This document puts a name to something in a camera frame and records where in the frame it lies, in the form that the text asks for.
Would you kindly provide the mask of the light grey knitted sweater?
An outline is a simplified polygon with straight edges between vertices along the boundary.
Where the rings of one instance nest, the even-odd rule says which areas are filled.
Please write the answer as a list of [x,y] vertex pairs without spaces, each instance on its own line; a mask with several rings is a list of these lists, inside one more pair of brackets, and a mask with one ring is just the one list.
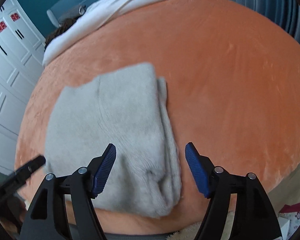
[[113,144],[116,159],[94,207],[168,215],[179,202],[181,177],[166,100],[166,81],[149,63],[65,87],[47,126],[46,172],[72,174]]

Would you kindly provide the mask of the dark brown clothing pile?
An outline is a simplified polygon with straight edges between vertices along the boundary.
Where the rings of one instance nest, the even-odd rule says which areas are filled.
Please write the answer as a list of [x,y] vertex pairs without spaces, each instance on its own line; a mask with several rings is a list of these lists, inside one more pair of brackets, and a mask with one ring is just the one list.
[[77,20],[84,15],[86,12],[86,6],[85,5],[77,5],[67,12],[65,12],[57,21],[58,21],[58,27],[56,30],[52,31],[49,35],[46,37],[45,41],[45,48],[51,43],[51,41],[65,33],[71,26],[73,26]]

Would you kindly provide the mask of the red floral patterned box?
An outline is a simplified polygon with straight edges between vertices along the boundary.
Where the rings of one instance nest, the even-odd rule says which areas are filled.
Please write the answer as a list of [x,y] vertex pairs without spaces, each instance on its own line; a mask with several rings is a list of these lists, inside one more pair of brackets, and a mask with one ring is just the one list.
[[300,203],[285,205],[278,217],[282,239],[290,239],[300,226]]

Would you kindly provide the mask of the orange plush bed blanket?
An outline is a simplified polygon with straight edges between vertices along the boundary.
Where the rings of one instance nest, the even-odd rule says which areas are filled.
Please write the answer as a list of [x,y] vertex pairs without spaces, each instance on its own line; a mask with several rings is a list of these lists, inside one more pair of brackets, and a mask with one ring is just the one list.
[[50,113],[65,86],[150,62],[168,87],[183,191],[159,219],[98,210],[104,231],[167,233],[204,217],[184,157],[198,152],[233,174],[254,172],[271,191],[300,163],[300,45],[262,15],[230,0],[166,0],[122,15],[45,67],[27,104],[15,166],[44,152]]

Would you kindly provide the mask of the white panelled wardrobe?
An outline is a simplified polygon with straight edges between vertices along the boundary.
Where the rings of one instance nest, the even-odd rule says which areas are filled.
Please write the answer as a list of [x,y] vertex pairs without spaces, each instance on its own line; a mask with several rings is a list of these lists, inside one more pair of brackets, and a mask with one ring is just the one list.
[[0,7],[0,173],[14,170],[26,105],[44,67],[45,38],[18,0]]

